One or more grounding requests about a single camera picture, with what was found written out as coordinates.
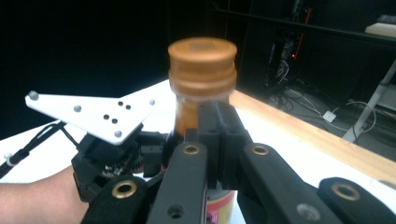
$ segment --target dark background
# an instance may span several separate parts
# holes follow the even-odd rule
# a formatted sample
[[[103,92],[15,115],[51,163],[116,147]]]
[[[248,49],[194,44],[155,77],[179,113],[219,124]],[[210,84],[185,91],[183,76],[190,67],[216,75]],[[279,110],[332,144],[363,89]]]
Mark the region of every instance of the dark background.
[[[291,0],[219,0],[220,8],[287,19]],[[24,104],[31,90],[121,97],[167,78],[170,43],[216,36],[238,47],[237,89],[260,98],[276,29],[225,20],[211,1],[0,0],[0,139],[51,119]],[[394,0],[306,0],[311,24],[364,32]],[[343,104],[367,101],[396,57],[394,48],[307,35],[293,72]]]

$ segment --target human arm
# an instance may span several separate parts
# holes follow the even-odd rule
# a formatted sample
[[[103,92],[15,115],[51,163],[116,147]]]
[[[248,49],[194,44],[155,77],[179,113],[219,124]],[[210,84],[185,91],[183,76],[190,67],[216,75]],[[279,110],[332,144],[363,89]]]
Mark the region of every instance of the human arm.
[[[87,209],[72,167],[31,184],[0,185],[0,223],[79,223]]]

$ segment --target bottle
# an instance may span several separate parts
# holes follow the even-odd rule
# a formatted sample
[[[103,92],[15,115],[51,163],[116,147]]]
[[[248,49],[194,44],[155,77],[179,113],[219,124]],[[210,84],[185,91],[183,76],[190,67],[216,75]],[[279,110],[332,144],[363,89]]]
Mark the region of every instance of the bottle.
[[[198,128],[197,106],[205,101],[229,103],[235,89],[236,46],[223,39],[197,37],[179,40],[168,48],[169,83],[177,97],[175,128],[163,148],[166,167],[174,148],[183,142],[187,129]],[[208,191],[207,218],[211,223],[229,223],[233,207],[233,191]]]

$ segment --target wooden surface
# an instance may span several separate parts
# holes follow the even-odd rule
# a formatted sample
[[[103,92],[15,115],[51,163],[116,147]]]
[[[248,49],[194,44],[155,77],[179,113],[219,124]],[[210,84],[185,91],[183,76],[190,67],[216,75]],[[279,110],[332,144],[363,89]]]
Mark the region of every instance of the wooden surface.
[[[290,116],[242,92],[234,91],[230,103],[254,116],[270,121],[296,136],[302,142],[355,168],[356,170],[392,186],[396,186],[396,162],[381,157],[365,148],[327,133],[309,123]]]

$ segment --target white mounting plate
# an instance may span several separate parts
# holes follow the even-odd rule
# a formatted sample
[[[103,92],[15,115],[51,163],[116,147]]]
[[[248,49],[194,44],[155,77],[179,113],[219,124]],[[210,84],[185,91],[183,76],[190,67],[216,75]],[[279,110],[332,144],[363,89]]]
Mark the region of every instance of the white mounting plate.
[[[119,146],[153,110],[155,99],[142,93],[136,92],[118,99],[31,91],[25,102],[38,112]]]

